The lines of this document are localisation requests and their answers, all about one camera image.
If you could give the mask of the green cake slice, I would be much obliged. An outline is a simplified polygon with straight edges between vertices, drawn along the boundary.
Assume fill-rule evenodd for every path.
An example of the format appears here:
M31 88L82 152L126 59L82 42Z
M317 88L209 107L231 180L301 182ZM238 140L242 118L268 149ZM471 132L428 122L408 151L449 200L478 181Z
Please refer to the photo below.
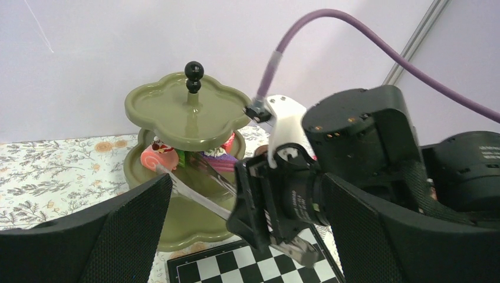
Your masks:
M185 152L183 150L176 149L175 150L178 156L178 166L185 167Z

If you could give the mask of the pink cake slice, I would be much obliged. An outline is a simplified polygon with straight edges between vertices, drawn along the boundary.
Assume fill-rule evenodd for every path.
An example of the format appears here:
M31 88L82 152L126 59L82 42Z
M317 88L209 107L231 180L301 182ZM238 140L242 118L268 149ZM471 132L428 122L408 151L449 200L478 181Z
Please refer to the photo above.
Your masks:
M235 132L233 132L229 137L229 139L227 139L227 141L224 142L223 145L221 145L221 147L226 151L227 154L231 153L234 139L235 139Z

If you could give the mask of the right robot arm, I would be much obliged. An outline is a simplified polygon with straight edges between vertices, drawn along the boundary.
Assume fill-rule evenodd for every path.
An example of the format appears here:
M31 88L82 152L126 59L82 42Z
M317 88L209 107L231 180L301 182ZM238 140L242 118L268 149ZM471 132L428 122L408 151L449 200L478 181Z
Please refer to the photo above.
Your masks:
M314 152L279 142L235 165L228 231L262 249L309 223L347 246L499 240L499 134L470 131L420 146L402 92L383 85L333 94L305 112Z

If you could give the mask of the pink swirl roll cake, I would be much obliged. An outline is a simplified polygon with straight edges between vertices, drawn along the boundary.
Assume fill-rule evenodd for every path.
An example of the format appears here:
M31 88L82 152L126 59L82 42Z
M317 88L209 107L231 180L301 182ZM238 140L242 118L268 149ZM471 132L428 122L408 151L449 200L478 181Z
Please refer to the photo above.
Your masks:
M170 146L152 144L142 152L140 162L145 168L150 170L156 170L157 165L162 165L173 171L179 165L179 155Z

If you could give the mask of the green three-tier dessert stand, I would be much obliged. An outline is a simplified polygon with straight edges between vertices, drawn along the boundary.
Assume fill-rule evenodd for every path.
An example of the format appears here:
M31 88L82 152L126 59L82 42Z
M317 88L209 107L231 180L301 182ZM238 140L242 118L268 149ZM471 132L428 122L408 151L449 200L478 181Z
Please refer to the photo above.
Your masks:
M156 177L152 163L143 166L141 154L158 139L162 150L184 152L211 150L231 141L228 153L245 155L240 129L249 123L243 108L250 99L241 91L221 84L204 73L203 66L188 62L181 72L132 90L125 99L128 119L140 127L137 144L127 154L123 170L130 188ZM158 249L174 252L196 242L219 242L231 237L225 221L198 203L176 193L160 236Z

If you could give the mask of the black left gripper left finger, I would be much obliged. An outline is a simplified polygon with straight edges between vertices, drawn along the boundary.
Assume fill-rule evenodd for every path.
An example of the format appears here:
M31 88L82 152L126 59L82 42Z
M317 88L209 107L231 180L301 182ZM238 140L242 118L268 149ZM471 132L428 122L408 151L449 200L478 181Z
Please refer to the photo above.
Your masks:
M173 183L164 174L30 229L1 232L2 282L147 282Z

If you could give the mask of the metal serving tongs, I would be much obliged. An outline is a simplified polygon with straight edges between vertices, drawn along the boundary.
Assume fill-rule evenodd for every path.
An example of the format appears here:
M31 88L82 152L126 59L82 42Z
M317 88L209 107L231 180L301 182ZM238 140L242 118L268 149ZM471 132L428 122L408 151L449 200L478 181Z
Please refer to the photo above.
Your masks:
M318 262L320 252L296 232L290 240L279 240L273 236L277 229L268 230L271 219L264 209L264 203L246 198L241 188L215 170L201 153L186 153L183 163L175 154L166 161L160 159L150 164L156 173L170 175L174 193L224 219L227 230L255 250L274 248L307 268L312 268Z

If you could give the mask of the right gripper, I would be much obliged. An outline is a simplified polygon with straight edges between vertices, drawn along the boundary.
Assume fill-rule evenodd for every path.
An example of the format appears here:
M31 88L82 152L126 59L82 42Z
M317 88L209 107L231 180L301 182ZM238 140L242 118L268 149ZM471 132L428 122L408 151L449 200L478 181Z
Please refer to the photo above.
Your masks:
M249 200L260 200L271 219L272 235L290 240L308 224L327 226L327 202L321 179L331 173L379 198L416 209L402 164L421 161L415 131L402 92L393 85L352 89L333 94L306 108L302 129L310 144L305 149L287 143L279 149L298 150L281 158L278 167L267 152L235 165L236 186Z

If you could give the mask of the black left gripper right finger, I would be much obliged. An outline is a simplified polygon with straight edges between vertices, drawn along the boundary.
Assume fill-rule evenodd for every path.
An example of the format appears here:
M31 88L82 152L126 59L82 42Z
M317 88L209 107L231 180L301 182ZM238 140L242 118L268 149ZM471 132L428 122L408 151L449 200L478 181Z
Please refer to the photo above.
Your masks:
M499 231L432 218L321 179L347 282L498 282Z

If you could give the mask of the purple cake slice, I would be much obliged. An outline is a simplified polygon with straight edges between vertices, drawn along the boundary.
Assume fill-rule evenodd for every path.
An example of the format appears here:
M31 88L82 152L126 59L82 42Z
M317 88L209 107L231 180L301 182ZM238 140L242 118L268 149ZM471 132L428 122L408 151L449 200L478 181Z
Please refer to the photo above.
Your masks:
M238 159L226 153L220 156L209 156L202 153L202 156L217 172L234 172L234 165L238 162Z

